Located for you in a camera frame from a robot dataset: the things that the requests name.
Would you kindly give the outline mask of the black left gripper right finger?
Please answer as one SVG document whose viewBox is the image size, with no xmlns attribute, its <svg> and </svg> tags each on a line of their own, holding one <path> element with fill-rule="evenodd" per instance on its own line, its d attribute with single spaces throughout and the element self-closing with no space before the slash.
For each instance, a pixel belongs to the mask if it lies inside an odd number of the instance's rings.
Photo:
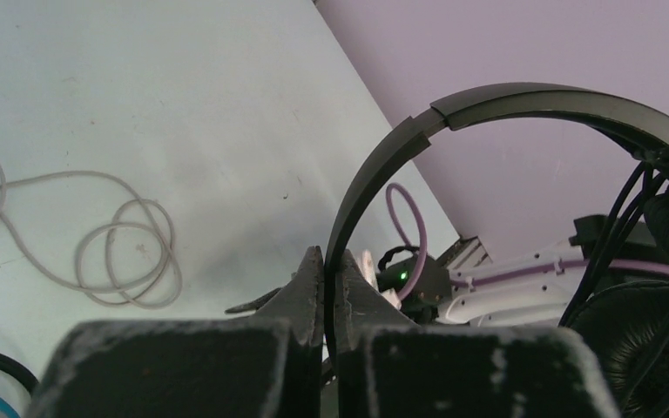
<svg viewBox="0 0 669 418">
<path fill-rule="evenodd" d="M 617 417 L 593 352 L 566 328 L 419 326 L 333 262 L 342 417 Z"/>
</svg>

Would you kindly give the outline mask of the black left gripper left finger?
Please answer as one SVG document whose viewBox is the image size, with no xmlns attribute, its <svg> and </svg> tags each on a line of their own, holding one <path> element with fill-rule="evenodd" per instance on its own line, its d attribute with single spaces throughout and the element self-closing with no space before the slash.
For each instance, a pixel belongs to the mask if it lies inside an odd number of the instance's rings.
<svg viewBox="0 0 669 418">
<path fill-rule="evenodd" d="M 229 320 L 97 320 L 61 341 L 29 417 L 316 417 L 321 249 L 257 312 Z"/>
</svg>

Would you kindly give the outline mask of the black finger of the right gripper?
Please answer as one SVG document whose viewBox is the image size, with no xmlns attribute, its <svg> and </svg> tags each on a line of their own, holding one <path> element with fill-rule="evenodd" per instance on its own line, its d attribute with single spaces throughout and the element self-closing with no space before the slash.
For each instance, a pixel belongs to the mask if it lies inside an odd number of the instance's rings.
<svg viewBox="0 0 669 418">
<path fill-rule="evenodd" d="M 255 300 L 251 300 L 237 306 L 229 307 L 225 310 L 225 314 L 243 314 L 247 312 L 255 312 L 264 307 L 279 291 L 281 287 L 276 287 L 273 290 L 261 295 Z"/>
</svg>

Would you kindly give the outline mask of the small black on-ear headphones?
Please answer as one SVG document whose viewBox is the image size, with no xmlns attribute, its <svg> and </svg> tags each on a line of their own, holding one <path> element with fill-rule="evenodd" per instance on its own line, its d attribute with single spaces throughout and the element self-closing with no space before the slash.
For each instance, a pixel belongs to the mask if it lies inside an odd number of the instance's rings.
<svg viewBox="0 0 669 418">
<path fill-rule="evenodd" d="M 492 84 L 442 98 L 404 120 L 368 156 L 341 202 L 325 258 L 325 332 L 337 388 L 333 262 L 347 251 L 369 204 L 378 192 L 394 191 L 392 176 L 426 150 L 436 133 L 512 118 L 586 125 L 622 147 L 638 166 L 615 201 L 558 323 L 511 328 L 577 333 L 597 358 L 617 417 L 669 417 L 669 116 L 625 98 L 559 84 Z M 420 280 L 429 259 L 426 244 L 415 254 L 414 270 L 397 290 L 400 300 Z"/>
</svg>

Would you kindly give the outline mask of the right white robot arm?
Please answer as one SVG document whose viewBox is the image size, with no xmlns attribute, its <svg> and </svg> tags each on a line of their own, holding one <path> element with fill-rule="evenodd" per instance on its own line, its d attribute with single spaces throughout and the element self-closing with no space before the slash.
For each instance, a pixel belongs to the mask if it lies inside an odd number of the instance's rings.
<svg viewBox="0 0 669 418">
<path fill-rule="evenodd" d="M 411 320 L 473 327 L 556 325 L 576 292 L 600 241 L 606 217 L 575 219 L 575 234 L 513 260 L 494 262 L 478 237 L 459 239 L 429 258 L 413 293 L 396 292 L 414 270 L 414 246 L 397 246 L 379 261 L 357 257 L 365 280 Z M 411 253 L 394 262 L 399 252 Z"/>
</svg>

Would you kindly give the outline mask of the white gaming headset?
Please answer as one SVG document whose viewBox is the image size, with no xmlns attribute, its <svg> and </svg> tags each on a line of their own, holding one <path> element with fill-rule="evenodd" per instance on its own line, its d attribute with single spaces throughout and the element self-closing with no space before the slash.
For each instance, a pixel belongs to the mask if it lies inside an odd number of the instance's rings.
<svg viewBox="0 0 669 418">
<path fill-rule="evenodd" d="M 39 261 L 24 243 L 22 235 L 5 211 L 9 190 L 70 177 L 104 179 L 118 185 L 131 196 L 116 210 L 109 223 L 96 227 L 79 241 L 74 253 L 74 281 L 59 277 Z M 60 287 L 81 293 L 100 306 L 135 306 L 145 310 L 159 310 L 171 306 L 182 294 L 184 275 L 175 253 L 177 232 L 171 215 L 159 202 L 141 197 L 127 182 L 110 173 L 69 170 L 26 179 L 9 180 L 0 161 L 0 222 L 24 258 L 46 279 Z M 156 265 L 148 273 L 126 283 L 118 279 L 114 263 L 116 235 L 122 229 L 140 230 L 151 234 L 158 242 L 160 250 Z M 86 282 L 84 259 L 88 247 L 102 235 L 105 236 L 104 260 L 109 285 L 95 287 Z"/>
</svg>

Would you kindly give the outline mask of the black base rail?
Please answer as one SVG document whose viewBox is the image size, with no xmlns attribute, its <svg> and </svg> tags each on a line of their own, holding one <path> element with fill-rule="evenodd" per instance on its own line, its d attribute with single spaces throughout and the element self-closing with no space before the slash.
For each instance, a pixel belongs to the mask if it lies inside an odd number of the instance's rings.
<svg viewBox="0 0 669 418">
<path fill-rule="evenodd" d="M 492 263 L 482 241 L 477 237 L 458 239 L 436 258 L 439 266 L 449 271 L 474 268 Z"/>
</svg>

